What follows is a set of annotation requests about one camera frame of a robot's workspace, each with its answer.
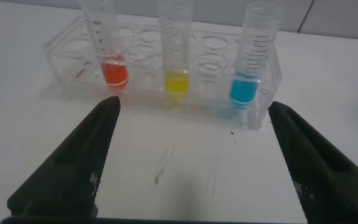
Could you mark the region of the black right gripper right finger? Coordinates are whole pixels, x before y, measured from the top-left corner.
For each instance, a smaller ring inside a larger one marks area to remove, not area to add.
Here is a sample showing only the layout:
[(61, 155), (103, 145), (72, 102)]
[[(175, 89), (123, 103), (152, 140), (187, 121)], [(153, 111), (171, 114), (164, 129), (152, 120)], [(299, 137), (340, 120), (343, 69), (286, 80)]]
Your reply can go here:
[(268, 113), (308, 223), (358, 223), (358, 166), (289, 106)]

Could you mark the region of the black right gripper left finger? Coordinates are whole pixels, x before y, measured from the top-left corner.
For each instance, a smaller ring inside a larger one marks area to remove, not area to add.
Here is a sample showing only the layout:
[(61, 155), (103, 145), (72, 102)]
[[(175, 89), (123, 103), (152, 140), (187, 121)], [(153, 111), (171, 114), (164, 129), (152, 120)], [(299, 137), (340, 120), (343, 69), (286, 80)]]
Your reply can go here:
[(121, 109), (102, 100), (9, 197), (12, 215), (88, 218)]

